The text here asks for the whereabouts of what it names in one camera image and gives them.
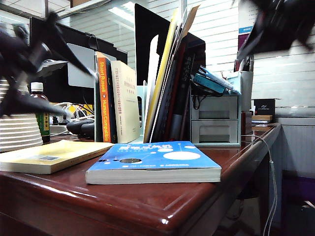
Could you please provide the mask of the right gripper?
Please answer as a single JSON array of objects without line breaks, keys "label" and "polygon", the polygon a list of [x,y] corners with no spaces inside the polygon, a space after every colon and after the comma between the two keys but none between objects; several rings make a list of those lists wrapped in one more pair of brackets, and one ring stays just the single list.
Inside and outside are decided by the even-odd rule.
[{"label": "right gripper", "polygon": [[271,51],[287,50],[298,40],[308,50],[307,43],[315,24],[313,0],[273,0],[261,11],[237,58]]}]

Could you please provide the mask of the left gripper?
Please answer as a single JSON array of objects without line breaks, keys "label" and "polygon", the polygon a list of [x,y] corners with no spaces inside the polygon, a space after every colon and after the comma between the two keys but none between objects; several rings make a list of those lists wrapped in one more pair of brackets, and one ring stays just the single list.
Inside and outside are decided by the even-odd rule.
[{"label": "left gripper", "polygon": [[13,37],[7,32],[0,31],[0,76],[8,80],[7,90],[0,103],[0,117],[16,114],[38,114],[51,113],[55,116],[67,116],[68,112],[61,107],[52,106],[48,101],[31,97],[28,93],[21,93],[17,89],[17,82],[14,80],[20,72],[29,75],[28,82],[39,80],[38,70],[42,64],[31,62],[30,56],[34,53],[36,46],[46,44],[61,57],[72,63],[83,73],[95,77],[95,73],[87,68],[71,51],[63,39],[60,29],[56,25],[58,15],[50,12],[45,20],[45,38],[35,38],[34,44],[30,47],[24,41],[24,31],[19,28],[17,37]]}]

